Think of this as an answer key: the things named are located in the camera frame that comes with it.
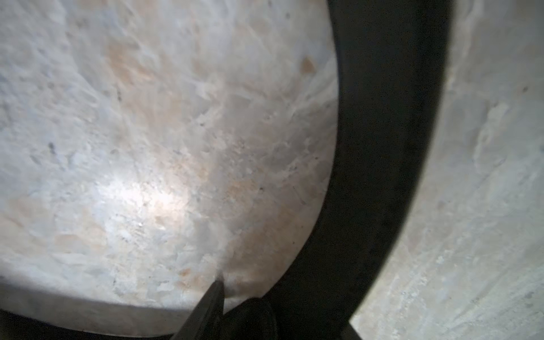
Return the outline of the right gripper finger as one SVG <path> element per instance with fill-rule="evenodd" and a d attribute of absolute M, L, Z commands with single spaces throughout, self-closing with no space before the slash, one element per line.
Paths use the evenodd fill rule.
<path fill-rule="evenodd" d="M 205 292 L 181 329 L 170 340 L 219 339 L 224 303 L 225 285 L 221 280 L 216 280 Z"/>

